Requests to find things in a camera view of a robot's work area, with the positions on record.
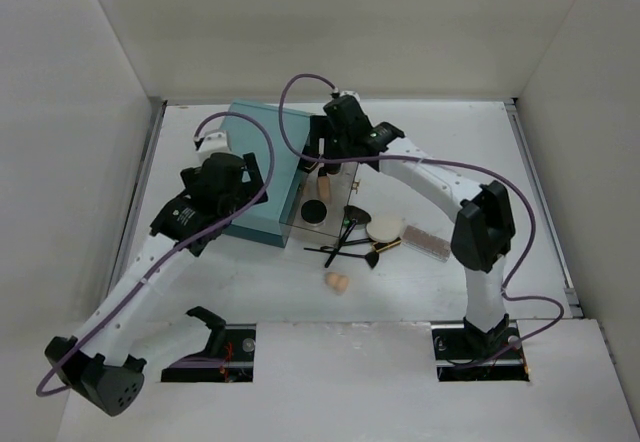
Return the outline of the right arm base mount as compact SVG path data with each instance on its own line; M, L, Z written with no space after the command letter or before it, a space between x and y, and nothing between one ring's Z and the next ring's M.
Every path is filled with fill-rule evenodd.
M464 327L435 325L432 340L439 382L504 382L530 380L524 351L510 348L496 359L488 361L499 349L520 336L515 323L510 324L498 345L490 349L473 348Z

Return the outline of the clear acrylic box door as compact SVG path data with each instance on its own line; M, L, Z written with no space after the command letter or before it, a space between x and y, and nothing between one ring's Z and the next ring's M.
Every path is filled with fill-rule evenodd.
M320 174L319 164L310 173L298 170L297 189L285 227L299 242L332 244L343 232L344 207L350 203L358 166L343 164L337 174Z

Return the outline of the beige foundation bottle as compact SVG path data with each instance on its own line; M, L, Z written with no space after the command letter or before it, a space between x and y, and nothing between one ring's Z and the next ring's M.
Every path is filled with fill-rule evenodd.
M332 194L331 194L331 180L327 170L324 167L321 167L318 170L317 178L316 178L316 190L318 198L324 203L330 203Z

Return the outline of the teal makeup organizer box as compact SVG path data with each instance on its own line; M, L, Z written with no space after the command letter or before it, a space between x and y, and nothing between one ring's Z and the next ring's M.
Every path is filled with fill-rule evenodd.
M242 157L254 153L264 181L254 196L258 200L230 222L228 235L278 248L286 246L289 230L285 225L297 192L296 173L301 170L295 153L304 149L310 117L307 112L286 109L284 126L292 132L284 139L277 107L236 99L227 109L199 123L194 138L213 130L226 131L230 154Z

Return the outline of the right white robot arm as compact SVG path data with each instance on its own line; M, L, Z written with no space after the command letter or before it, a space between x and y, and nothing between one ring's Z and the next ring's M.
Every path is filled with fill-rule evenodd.
M453 223L450 249L464 267L467 307L464 346L476 362L505 340L509 316L502 296L506 255L515 235L507 188L481 184L437 162L388 122L374 126L352 95L340 95L314 118L311 135L326 140L328 160L353 160L425 197Z

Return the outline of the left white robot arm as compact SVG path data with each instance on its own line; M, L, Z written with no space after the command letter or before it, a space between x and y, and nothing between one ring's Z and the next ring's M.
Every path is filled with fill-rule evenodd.
M72 390L115 417L139 395L147 361L132 355L136 333L164 292L231 222L267 201L275 166L258 166L254 154L216 152L181 171L182 190L152 221L142 249L113 291L69 337L53 337L44 350L51 369L36 388L40 397L58 377Z

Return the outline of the white round powder puff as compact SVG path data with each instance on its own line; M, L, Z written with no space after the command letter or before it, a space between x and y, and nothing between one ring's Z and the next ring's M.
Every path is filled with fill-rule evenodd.
M404 219L400 216L380 213L366 225L366 233L374 242L389 243L400 237L404 229Z

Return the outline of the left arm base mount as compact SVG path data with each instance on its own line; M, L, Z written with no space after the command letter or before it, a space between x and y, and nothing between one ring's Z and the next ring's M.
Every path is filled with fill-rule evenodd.
M186 312L206 328L203 346L191 350L161 371L163 383L251 383L254 378L257 327L229 325L197 306Z

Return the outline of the black round gecomo compact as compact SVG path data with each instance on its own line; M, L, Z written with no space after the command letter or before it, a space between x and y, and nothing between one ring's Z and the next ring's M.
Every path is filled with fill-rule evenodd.
M310 199L304 202L300 209L302 220L312 226L318 226L327 217L327 207L324 202L318 199Z

